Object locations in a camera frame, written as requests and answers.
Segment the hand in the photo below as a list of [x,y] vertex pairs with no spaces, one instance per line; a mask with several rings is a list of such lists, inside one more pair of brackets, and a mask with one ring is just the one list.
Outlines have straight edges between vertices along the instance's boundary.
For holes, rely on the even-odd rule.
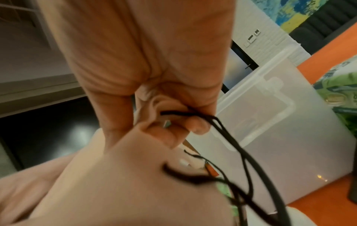
[[139,108],[165,94],[215,113],[235,0],[38,2],[94,107],[107,148],[133,127],[134,93]]

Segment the plastic storage box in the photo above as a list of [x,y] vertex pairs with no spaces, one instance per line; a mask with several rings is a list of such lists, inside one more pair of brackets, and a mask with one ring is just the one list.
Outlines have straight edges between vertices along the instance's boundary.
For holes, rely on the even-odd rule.
[[[286,48],[220,100],[217,117],[262,166],[285,203],[352,171],[356,139],[288,60]],[[212,127],[188,142],[246,191],[240,154]],[[271,198],[248,164],[254,200],[274,211]]]

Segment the blue and yellow painting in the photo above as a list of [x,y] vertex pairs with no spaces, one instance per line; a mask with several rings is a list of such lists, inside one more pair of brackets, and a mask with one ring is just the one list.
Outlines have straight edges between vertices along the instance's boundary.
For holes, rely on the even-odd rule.
[[252,0],[287,33],[292,32],[328,0]]

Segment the orange table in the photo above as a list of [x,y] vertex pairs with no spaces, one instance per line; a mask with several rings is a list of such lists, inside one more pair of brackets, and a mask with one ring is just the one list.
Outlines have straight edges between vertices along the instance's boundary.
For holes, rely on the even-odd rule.
[[[314,84],[333,66],[357,55],[357,24],[334,39],[298,69]],[[347,199],[351,184],[347,175],[291,204],[318,226],[357,226],[357,205]]]

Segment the dark floor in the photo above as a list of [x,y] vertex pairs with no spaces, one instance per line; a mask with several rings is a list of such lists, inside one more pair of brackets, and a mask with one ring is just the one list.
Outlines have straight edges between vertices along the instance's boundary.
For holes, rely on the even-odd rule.
[[0,137],[16,168],[83,148],[99,128],[87,97],[0,118]]

